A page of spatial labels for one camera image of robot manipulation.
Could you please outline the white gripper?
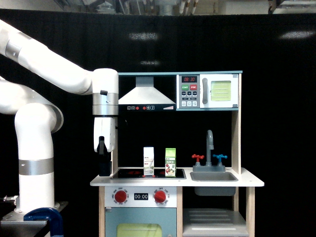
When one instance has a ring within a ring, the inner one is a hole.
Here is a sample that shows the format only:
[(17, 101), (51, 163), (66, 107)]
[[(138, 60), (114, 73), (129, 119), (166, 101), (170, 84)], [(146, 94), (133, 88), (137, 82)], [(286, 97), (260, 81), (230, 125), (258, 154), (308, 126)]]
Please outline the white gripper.
[(112, 173), (111, 153), (116, 148), (118, 117), (94, 117), (93, 143), (98, 156), (99, 176)]

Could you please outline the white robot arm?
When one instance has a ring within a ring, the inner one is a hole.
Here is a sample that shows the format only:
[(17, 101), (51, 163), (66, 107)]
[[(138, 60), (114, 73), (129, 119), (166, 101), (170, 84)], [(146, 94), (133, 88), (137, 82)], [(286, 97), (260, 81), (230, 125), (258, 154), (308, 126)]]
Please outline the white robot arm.
[[(111, 172), (119, 110), (119, 76), (113, 69), (87, 71), (6, 22), (0, 24), (0, 52), (66, 92), (91, 95), (95, 152)], [(19, 159), (17, 210), (55, 206), (52, 133), (64, 122), (61, 110), (27, 86), (0, 81), (0, 111), (14, 115)]]

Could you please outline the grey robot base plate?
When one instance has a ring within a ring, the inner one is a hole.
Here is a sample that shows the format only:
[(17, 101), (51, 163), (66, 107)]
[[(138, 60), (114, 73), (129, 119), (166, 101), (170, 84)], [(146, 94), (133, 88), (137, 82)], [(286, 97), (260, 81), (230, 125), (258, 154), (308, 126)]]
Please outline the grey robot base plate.
[[(61, 211), (68, 205), (67, 201), (55, 203), (52, 207)], [(49, 222), (46, 220), (23, 221), (24, 213), (14, 210), (0, 219), (0, 235), (2, 237), (48, 237), (50, 236)]]

